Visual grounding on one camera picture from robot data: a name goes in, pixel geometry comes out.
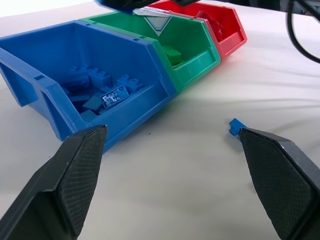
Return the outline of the blue sloped block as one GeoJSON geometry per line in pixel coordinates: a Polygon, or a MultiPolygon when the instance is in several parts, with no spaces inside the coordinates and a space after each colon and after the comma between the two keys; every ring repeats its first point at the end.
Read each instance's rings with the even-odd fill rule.
{"type": "Polygon", "coordinates": [[[104,94],[102,92],[95,93],[88,101],[86,101],[82,107],[87,110],[92,110],[93,112],[98,112],[102,106],[102,96],[104,94]]]}

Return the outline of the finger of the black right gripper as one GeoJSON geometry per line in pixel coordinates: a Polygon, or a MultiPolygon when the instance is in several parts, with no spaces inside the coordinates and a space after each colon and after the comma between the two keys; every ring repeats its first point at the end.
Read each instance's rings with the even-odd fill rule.
{"type": "Polygon", "coordinates": [[[193,3],[198,2],[198,0],[174,0],[175,3],[177,3],[178,5],[185,7],[188,5],[191,5],[193,3]]]}
{"type": "Polygon", "coordinates": [[[151,0],[101,0],[103,6],[118,11],[133,11],[147,6],[150,2],[151,0]]]}

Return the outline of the blue plastic storage bin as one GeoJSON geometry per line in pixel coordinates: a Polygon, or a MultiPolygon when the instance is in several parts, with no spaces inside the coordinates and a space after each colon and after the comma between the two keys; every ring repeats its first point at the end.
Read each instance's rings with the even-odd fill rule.
{"type": "Polygon", "coordinates": [[[107,125],[106,150],[177,94],[150,42],[80,20],[0,37],[0,73],[16,102],[46,118],[59,140],[107,125]],[[83,65],[109,73],[112,87],[91,84],[73,92],[63,87],[69,69],[83,65]],[[117,79],[122,75],[140,80],[144,87],[108,109],[83,108],[94,94],[119,87],[117,79]]]}

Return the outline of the red building block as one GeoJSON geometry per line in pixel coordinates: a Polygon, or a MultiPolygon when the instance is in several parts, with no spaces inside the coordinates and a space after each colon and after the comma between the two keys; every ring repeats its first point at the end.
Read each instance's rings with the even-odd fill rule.
{"type": "Polygon", "coordinates": [[[223,39],[223,26],[215,20],[212,16],[210,16],[207,12],[200,10],[197,15],[199,18],[207,19],[210,23],[210,26],[214,32],[214,35],[218,41],[223,39]]]}

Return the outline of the silver triangle bin sticker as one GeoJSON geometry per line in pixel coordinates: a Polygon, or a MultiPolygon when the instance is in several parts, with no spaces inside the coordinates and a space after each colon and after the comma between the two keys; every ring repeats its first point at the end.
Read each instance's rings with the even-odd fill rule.
{"type": "Polygon", "coordinates": [[[148,6],[136,8],[133,10],[133,13],[135,15],[144,17],[146,22],[158,36],[162,34],[172,19],[172,14],[170,14],[168,11],[148,6]]]}

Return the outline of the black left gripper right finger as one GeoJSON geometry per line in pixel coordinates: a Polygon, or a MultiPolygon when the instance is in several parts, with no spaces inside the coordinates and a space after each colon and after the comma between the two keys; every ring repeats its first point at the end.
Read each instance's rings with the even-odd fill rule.
{"type": "Polygon", "coordinates": [[[291,140],[252,128],[239,138],[254,189],[281,240],[320,240],[320,168],[291,140]]]}

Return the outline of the small blue building block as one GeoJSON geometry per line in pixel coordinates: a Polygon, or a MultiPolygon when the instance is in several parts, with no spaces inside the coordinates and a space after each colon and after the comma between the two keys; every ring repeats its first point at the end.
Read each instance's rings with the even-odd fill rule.
{"type": "Polygon", "coordinates": [[[243,128],[246,126],[236,118],[229,122],[229,132],[235,137],[240,134],[243,128]]]}

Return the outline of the red plastic storage bin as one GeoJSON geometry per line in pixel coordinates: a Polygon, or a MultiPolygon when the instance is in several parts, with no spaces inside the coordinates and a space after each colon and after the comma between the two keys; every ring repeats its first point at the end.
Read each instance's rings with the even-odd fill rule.
{"type": "Polygon", "coordinates": [[[165,10],[180,17],[190,17],[203,20],[218,50],[221,60],[224,61],[232,53],[247,42],[247,35],[241,24],[235,8],[211,5],[196,2],[187,6],[180,6],[171,0],[163,0],[149,5],[152,8],[165,10]],[[199,11],[204,11],[218,21],[223,27],[223,38],[218,41],[207,19],[197,17],[199,11]]]}

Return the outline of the green plastic storage bin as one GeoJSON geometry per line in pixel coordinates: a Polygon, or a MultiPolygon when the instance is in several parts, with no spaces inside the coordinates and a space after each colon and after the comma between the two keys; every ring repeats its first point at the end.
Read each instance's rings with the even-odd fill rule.
{"type": "Polygon", "coordinates": [[[158,36],[143,16],[119,11],[82,18],[83,22],[152,43],[178,93],[197,82],[221,63],[220,54],[203,20],[172,14],[158,36]],[[181,63],[171,65],[163,46],[181,53],[181,63]]]}

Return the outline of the light blue studded block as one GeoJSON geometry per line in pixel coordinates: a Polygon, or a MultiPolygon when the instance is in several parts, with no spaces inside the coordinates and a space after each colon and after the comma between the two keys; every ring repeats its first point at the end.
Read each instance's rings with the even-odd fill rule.
{"type": "Polygon", "coordinates": [[[113,86],[112,76],[108,72],[97,67],[91,68],[88,71],[88,76],[91,84],[96,88],[111,88],[113,86]]]}

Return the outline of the silver rectangular bin sticker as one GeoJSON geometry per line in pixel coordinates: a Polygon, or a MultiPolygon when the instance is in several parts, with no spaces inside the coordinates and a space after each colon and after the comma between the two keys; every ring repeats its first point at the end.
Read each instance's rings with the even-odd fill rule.
{"type": "Polygon", "coordinates": [[[100,98],[105,109],[109,109],[120,102],[126,100],[130,96],[124,85],[117,86],[111,91],[103,94],[100,98]]]}

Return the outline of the dark blue studded block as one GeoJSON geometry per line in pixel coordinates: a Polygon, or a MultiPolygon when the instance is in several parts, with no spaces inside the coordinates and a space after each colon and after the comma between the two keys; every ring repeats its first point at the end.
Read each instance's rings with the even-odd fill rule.
{"type": "Polygon", "coordinates": [[[62,86],[70,92],[89,88],[91,86],[89,70],[90,68],[87,65],[72,66],[62,82],[62,86]]]}

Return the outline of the green building block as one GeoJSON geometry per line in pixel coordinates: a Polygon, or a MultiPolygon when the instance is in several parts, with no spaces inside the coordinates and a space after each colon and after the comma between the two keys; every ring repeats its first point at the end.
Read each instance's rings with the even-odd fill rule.
{"type": "Polygon", "coordinates": [[[172,46],[163,46],[165,55],[172,66],[178,65],[182,61],[182,54],[172,46]]]}

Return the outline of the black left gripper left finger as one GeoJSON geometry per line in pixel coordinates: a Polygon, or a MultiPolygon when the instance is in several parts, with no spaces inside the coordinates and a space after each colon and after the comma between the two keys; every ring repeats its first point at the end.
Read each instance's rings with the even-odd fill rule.
{"type": "Polygon", "coordinates": [[[0,240],[77,240],[95,193],[108,128],[68,136],[0,219],[0,240]]]}

